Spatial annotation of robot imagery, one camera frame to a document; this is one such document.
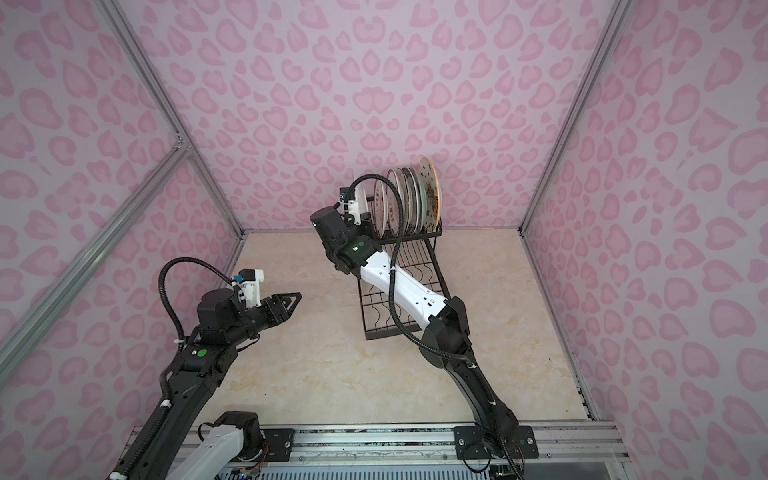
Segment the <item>white star cat plate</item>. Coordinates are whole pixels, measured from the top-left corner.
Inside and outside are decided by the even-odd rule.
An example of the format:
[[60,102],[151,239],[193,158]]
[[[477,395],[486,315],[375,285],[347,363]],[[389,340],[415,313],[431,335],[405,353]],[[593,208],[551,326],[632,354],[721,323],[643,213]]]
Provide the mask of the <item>white star cat plate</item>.
[[441,194],[435,167],[427,157],[421,159],[418,175],[425,195],[425,231],[435,232],[440,221]]

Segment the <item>small orange sunburst plate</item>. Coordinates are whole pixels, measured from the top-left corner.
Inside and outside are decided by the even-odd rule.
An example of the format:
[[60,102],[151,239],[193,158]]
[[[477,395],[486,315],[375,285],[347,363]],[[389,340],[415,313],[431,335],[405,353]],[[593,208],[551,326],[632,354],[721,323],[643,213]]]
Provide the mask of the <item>small orange sunburst plate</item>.
[[386,185],[377,180],[374,186],[374,225],[379,238],[383,238],[388,229],[388,200]]

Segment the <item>mint green flower plate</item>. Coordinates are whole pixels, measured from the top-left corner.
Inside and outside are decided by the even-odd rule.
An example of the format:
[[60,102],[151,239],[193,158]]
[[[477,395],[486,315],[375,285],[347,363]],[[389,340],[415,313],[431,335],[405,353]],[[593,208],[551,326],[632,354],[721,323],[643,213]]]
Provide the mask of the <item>mint green flower plate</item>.
[[424,183],[422,174],[419,172],[416,172],[415,177],[418,184],[419,199],[420,199],[420,220],[421,220],[420,230],[422,233],[426,233],[428,231],[428,220],[429,220],[429,214],[428,214],[429,200],[427,195],[427,189],[426,189],[426,184]]

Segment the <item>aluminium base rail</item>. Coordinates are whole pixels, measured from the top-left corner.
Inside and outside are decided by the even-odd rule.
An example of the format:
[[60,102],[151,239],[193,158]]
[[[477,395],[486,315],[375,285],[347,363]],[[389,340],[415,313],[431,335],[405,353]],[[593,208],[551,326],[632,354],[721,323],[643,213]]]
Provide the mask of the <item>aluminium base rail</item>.
[[[264,462],[231,462],[219,479],[510,479],[469,423],[271,425]],[[526,421],[513,436],[524,479],[635,479],[617,427],[602,421]]]

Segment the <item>cream plum blossom plate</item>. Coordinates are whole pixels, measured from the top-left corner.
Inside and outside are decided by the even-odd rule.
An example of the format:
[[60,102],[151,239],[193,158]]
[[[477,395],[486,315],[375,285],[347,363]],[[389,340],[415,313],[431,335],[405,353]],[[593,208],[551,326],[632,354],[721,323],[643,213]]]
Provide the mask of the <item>cream plum blossom plate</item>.
[[397,186],[398,191],[400,194],[400,198],[402,200],[403,204],[403,214],[404,214],[404,229],[406,233],[409,233],[410,230],[410,210],[409,210],[409,191],[408,191],[408,184],[406,181],[405,174],[403,172],[402,168],[396,168],[395,169],[395,175],[397,180]]

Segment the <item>large orange sunburst plate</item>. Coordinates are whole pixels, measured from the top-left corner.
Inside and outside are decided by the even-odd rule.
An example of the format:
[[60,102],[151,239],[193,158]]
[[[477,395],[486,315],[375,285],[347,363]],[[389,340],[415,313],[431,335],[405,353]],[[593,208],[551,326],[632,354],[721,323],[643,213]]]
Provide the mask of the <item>large orange sunburst plate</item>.
[[394,169],[390,169],[386,177],[388,181],[393,185],[392,188],[387,188],[387,202],[388,202],[388,225],[389,230],[393,237],[396,237],[400,227],[400,215],[397,204],[399,198],[398,180]]

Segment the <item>aluminium frame diagonal strut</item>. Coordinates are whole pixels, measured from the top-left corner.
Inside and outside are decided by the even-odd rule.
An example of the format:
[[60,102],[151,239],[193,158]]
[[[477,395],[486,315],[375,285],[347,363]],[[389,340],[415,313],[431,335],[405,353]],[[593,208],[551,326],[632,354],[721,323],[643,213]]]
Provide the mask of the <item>aluminium frame diagonal strut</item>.
[[63,274],[28,310],[21,325],[1,346],[1,384],[9,379],[34,352],[73,299],[96,270],[122,241],[146,208],[154,201],[176,170],[186,160],[188,144],[180,142],[166,155],[92,240],[70,262]]

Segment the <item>white plate dark green rim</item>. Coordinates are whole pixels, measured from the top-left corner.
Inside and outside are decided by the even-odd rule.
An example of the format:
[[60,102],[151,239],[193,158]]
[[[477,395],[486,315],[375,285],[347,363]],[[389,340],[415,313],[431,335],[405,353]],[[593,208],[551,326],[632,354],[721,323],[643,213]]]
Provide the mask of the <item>white plate dark green rim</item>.
[[415,176],[414,170],[412,167],[406,167],[405,173],[408,176],[409,179],[409,189],[410,189],[410,204],[411,204],[411,210],[412,210],[412,234],[416,235],[421,232],[422,228],[422,215],[421,215],[421,195],[418,185],[418,180]]

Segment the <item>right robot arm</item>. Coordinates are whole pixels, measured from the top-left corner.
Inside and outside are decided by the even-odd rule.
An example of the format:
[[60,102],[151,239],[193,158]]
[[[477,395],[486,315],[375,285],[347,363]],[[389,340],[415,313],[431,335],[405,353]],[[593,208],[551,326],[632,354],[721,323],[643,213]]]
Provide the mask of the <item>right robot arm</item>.
[[387,252],[333,206],[316,211],[310,221],[334,267],[384,292],[396,328],[429,364],[448,374],[467,401],[487,451],[509,462],[521,458],[533,442],[522,438],[519,420],[476,360],[464,302],[436,293],[397,265],[402,236]]

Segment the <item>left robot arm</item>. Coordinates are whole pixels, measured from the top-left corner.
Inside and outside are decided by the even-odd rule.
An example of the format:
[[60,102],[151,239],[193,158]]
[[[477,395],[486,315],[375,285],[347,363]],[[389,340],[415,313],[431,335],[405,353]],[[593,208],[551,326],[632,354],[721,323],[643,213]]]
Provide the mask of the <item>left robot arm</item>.
[[163,479],[240,345],[289,320],[301,299],[299,292],[280,293],[247,308],[232,290],[206,293],[197,306],[197,336],[161,373],[162,399],[109,477]]

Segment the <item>white plate black cloud outline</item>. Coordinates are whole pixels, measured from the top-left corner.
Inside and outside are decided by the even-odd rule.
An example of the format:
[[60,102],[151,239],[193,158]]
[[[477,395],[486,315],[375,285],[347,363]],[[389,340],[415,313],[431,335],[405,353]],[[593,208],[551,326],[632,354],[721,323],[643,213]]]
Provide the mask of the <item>white plate black cloud outline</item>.
[[354,189],[354,200],[349,203],[349,211],[356,225],[361,225],[364,221],[370,220],[371,215],[368,205],[369,201],[365,187],[362,183],[359,183]]

